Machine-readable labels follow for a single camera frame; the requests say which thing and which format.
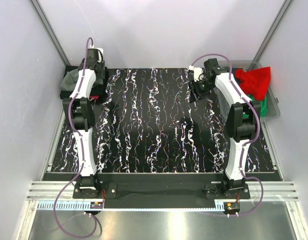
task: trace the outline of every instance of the floor panel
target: floor panel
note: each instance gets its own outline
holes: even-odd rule
[[[92,101],[94,158],[101,173],[211,173],[228,162],[216,94],[188,103],[187,69],[109,69],[108,97]],[[245,170],[273,172],[264,135],[248,151]],[[64,124],[51,172],[78,171],[75,139]]]

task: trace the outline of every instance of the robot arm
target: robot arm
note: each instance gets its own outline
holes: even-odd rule
[[[218,88],[230,106],[225,124],[226,133],[230,137],[230,152],[221,192],[226,197],[232,197],[244,189],[245,179],[240,170],[244,171],[246,164],[250,146],[246,143],[255,137],[257,130],[256,118],[243,98],[252,104],[258,118],[260,103],[251,101],[236,83],[233,75],[229,79],[229,68],[220,67],[216,58],[207,60],[204,69],[190,66],[189,70],[194,71],[194,80],[189,82],[191,103],[207,97],[213,88]],[[243,118],[244,113],[248,115],[247,118]]]
[[[84,60],[79,66],[79,77],[70,98],[63,100],[66,121],[69,123],[69,104],[75,98],[71,108],[71,119],[77,131],[74,132],[78,150],[79,170],[82,167],[83,155],[85,159],[84,168],[76,183],[79,189],[92,189],[99,191],[97,179],[97,168],[94,161],[92,135],[95,125],[95,115],[89,102],[92,86],[97,78],[102,76],[105,70],[103,61],[103,49],[89,48],[87,51],[86,68],[83,69]]]

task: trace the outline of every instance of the purple cable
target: purple cable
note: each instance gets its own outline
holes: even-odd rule
[[[74,123],[73,123],[73,120],[72,120],[72,115],[71,115],[71,110],[72,110],[72,106],[73,106],[73,102],[75,101],[76,97],[78,96],[79,94],[79,91],[80,91],[80,88],[82,86],[82,83],[83,83],[83,80],[84,80],[84,77],[85,77],[85,69],[86,69],[86,59],[87,59],[87,51],[88,51],[88,43],[89,43],[89,40],[92,41],[92,45],[94,44],[94,41],[91,37],[89,37],[87,39],[87,43],[86,43],[86,52],[85,52],[85,59],[84,59],[84,66],[83,66],[83,76],[81,78],[81,81],[80,81],[80,84],[79,84],[79,87],[78,87],[78,93],[73,97],[73,99],[70,101],[69,103],[69,108],[68,108],[68,119],[69,119],[69,123],[70,123],[70,126],[71,128],[73,129],[74,132],[78,133],[79,136],[81,137],[82,135],[80,134],[80,132],[78,132],[76,129],[75,129],[75,126],[74,126]],[[84,152],[84,142],[82,140],[82,138],[80,138],[80,143],[82,145],[82,166],[79,170],[79,172],[75,175],[75,177],[73,179],[70,180],[69,183],[67,183],[63,189],[60,190],[60,192],[58,193],[56,199],[55,199],[55,202],[54,202],[54,207],[53,207],[53,213],[54,213],[54,217],[55,217],[55,221],[56,221],[56,224],[57,226],[61,229],[61,231],[63,231],[65,234],[67,234],[68,236],[72,237],[72,238],[77,238],[77,239],[87,239],[89,238],[90,236],[92,236],[95,231],[96,231],[96,228],[97,228],[97,218],[94,216],[94,215],[90,215],[94,221],[95,221],[95,227],[94,227],[94,230],[86,235],[86,236],[78,236],[78,235],[74,235],[74,234],[71,234],[70,232],[67,232],[63,227],[62,225],[60,224],[60,222],[58,221],[58,218],[57,218],[57,215],[56,215],[56,204],[57,204],[57,201],[60,197],[60,195],[63,193],[63,191],[66,189],[66,187],[68,187],[72,182],[74,182],[78,176],[81,174],[81,172],[83,171],[84,169],[84,164],[85,164],[85,152]]]
[[[84,59],[84,66],[83,66],[83,75],[82,75],[81,81],[80,81],[79,86],[78,86],[78,91],[77,91],[78,93],[76,93],[75,96],[73,97],[73,99],[71,99],[71,101],[69,103],[69,107],[68,107],[69,124],[70,124],[72,130],[74,132],[78,133],[79,136],[81,136],[81,134],[77,131],[77,129],[74,126],[74,123],[73,123],[73,120],[72,120],[72,113],[71,113],[71,111],[72,111],[73,103],[74,103],[76,97],[78,96],[80,88],[82,87],[82,84],[83,84],[83,81],[84,81],[89,40],[91,40],[92,41],[92,45],[94,45],[94,40],[91,37],[89,37],[87,39],[87,42],[86,42],[86,51],[85,51],[85,59]]]
[[[196,59],[191,65],[194,66],[194,64],[204,58],[204,57],[207,57],[207,56],[220,56],[222,58],[225,58],[227,61],[228,61],[228,64],[229,64],[229,80],[230,80],[230,83],[232,84],[232,86],[234,87],[234,89],[236,90],[236,92],[238,93],[238,95],[241,97],[242,94],[241,92],[239,91],[239,89],[236,87],[236,85],[234,84],[234,82],[231,80],[231,75],[232,75],[232,63],[230,62],[230,60],[228,59],[228,57],[222,55],[222,54],[218,54],[218,53],[210,53],[210,54],[205,54],[203,56],[200,56],[198,59]],[[244,171],[242,170],[243,169],[243,155],[244,155],[244,147],[247,145],[247,144],[252,144],[253,142],[255,142],[258,137],[259,137],[259,133],[260,133],[260,122],[259,122],[259,119],[258,119],[258,115],[257,115],[257,112],[255,111],[254,107],[252,106],[252,104],[250,104],[250,102],[248,100],[246,100],[244,97],[241,97],[242,100],[248,105],[248,107],[252,110],[255,118],[256,118],[256,126],[257,126],[257,129],[256,129],[256,136],[254,137],[254,139],[252,139],[251,141],[248,141],[246,143],[243,144],[243,148],[242,148],[242,152],[240,154],[240,159],[239,159],[239,169],[240,169],[240,173],[242,174],[243,178],[247,179],[247,180],[256,180],[259,182],[259,185],[260,185],[260,190],[261,190],[261,194],[260,194],[260,199],[259,199],[259,202],[258,204],[256,205],[256,207],[254,207],[252,210],[248,211],[248,212],[244,212],[244,213],[241,213],[239,214],[240,216],[246,216],[248,214],[251,214],[252,212],[255,212],[258,207],[261,205],[262,203],[262,200],[263,200],[263,196],[264,196],[264,187],[263,187],[263,184],[262,182],[257,178],[257,177],[252,177],[252,176],[246,176]],[[206,213],[207,215],[211,215],[211,216],[217,216],[217,217],[226,217],[226,215],[215,215],[215,214],[209,214],[209,213]]]

